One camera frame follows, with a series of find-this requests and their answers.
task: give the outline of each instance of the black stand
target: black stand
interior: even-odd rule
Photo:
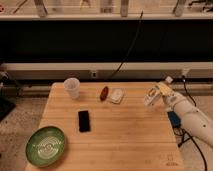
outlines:
[[[5,116],[7,116],[11,110],[13,110],[15,107],[15,104],[0,97],[0,121],[4,119]]]

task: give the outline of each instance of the plastic cup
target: plastic cup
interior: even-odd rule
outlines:
[[[80,81],[77,78],[68,78],[64,81],[64,88],[72,99],[79,97]]]

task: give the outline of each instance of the plate rim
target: plate rim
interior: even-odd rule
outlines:
[[[48,128],[55,128],[55,129],[59,130],[59,131],[62,133],[63,139],[64,139],[64,145],[63,145],[63,148],[62,148],[62,152],[61,152],[61,154],[59,155],[59,157],[58,157],[56,160],[53,160],[52,162],[50,162],[50,163],[48,163],[48,164],[37,165],[37,164],[33,163],[31,160],[29,160],[29,154],[27,153],[27,149],[28,149],[28,147],[29,147],[29,142],[30,142],[30,140],[31,140],[38,132],[40,132],[42,129],[48,129]],[[28,139],[27,145],[26,145],[26,147],[25,147],[25,155],[26,155],[27,161],[28,161],[29,163],[31,163],[32,165],[34,165],[34,166],[36,166],[36,167],[47,167],[47,166],[49,166],[49,165],[55,163],[57,160],[59,160],[59,159],[61,158],[61,156],[64,154],[65,147],[66,147],[66,137],[65,137],[64,132],[63,132],[60,128],[56,127],[56,126],[52,126],[52,125],[50,125],[50,126],[44,126],[44,127],[39,128],[37,131],[35,131],[35,132],[30,136],[30,138]]]

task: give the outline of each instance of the wire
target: wire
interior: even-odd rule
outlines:
[[[143,11],[141,11],[141,15],[140,15],[140,18],[139,18],[139,23],[138,23],[137,31],[135,33],[135,37],[132,40],[132,43],[131,43],[131,45],[130,45],[130,47],[129,47],[129,49],[128,49],[126,55],[125,55],[125,57],[122,59],[119,67],[106,80],[112,79],[120,71],[122,65],[127,60],[127,58],[129,57],[130,53],[132,52],[132,49],[134,48],[135,43],[136,43],[137,38],[138,38],[138,35],[140,33],[140,27],[141,27],[142,17],[143,17]]]
[[[24,0],[23,2],[21,2],[18,7],[13,11],[13,14],[16,14],[18,12],[18,10],[20,10],[20,8],[27,3],[28,0]]]
[[[196,143],[196,141],[193,139],[193,137],[188,133],[186,132],[184,129],[181,129],[182,131],[182,137],[181,137],[181,142],[178,144],[178,147],[180,148],[185,142],[189,141],[189,140],[192,140],[192,142],[194,143],[194,145],[196,146],[196,148],[198,149],[202,159],[203,159],[203,163],[204,163],[204,171],[208,171],[208,165],[207,165],[207,162],[206,162],[206,159],[205,159],[205,156],[203,155],[203,152],[201,151],[200,147],[198,146],[198,144]]]
[[[186,132],[186,134],[189,136],[189,138],[192,140],[192,142],[194,143],[194,145],[197,147],[198,151],[200,152],[200,155],[201,155],[201,157],[203,159],[203,163],[204,163],[204,170],[207,171],[208,170],[208,166],[207,166],[207,162],[206,162],[205,156],[203,155],[203,152],[201,151],[200,147],[198,146],[196,141],[193,139],[193,137],[188,132]]]
[[[6,72],[6,75],[15,84],[15,87],[16,87],[16,96],[20,96],[20,91],[22,89],[21,84],[16,79],[12,78],[11,75],[9,75],[7,72]]]
[[[192,102],[194,103],[194,106],[197,106],[196,101],[194,100],[194,98],[189,94],[187,88],[186,88],[186,77],[183,75],[182,76],[182,81],[183,81],[183,86],[184,86],[184,90],[187,94],[187,96],[192,100]]]
[[[174,134],[177,135],[177,136],[179,136],[179,137],[183,136],[183,131],[182,131],[182,129],[181,129],[180,127],[178,127],[177,130],[178,130],[179,133],[176,133],[176,132],[175,132],[175,128],[173,128]]]

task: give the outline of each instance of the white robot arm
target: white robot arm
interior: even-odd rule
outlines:
[[[146,106],[154,105],[161,97],[164,103],[178,115],[184,130],[213,147],[213,121],[211,118],[164,82],[157,83],[149,91],[144,98],[144,104]]]

